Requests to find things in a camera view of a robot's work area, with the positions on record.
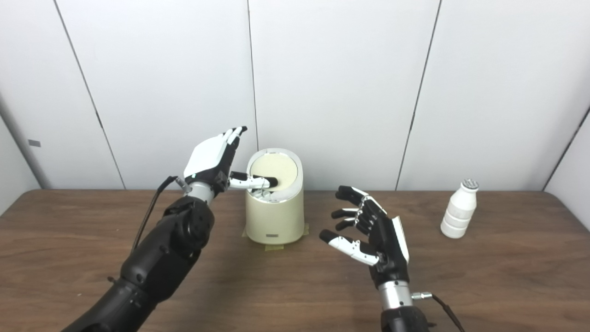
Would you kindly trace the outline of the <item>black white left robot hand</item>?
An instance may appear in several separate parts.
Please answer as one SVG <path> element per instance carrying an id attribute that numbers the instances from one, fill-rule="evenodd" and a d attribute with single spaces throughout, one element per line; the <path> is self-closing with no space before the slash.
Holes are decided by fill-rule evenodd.
<path id="1" fill-rule="evenodd" d="M 247 130 L 246 126 L 230 128 L 196 145 L 183 172 L 186 194 L 196 192 L 198 184 L 208 186 L 215 196 L 228 188 L 259 190 L 278 186 L 277 178 L 230 170 L 240 138 Z"/>

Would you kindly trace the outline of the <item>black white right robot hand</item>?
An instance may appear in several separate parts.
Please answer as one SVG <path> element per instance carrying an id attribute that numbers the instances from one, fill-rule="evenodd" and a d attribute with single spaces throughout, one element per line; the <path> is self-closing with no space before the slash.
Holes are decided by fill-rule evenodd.
<path id="1" fill-rule="evenodd" d="M 376 287 L 386 282 L 409 283 L 409 251 L 400 219 L 389 217 L 375 198 L 356 187 L 340 185 L 335 197 L 352 203 L 354 208 L 333 211 L 331 218 L 341 219 L 335 225 L 336 232 L 323 229 L 319 238 L 330 247 L 369 266 Z M 339 235 L 338 231 L 348 227 L 354 227 L 367 236 L 367 241 Z"/>

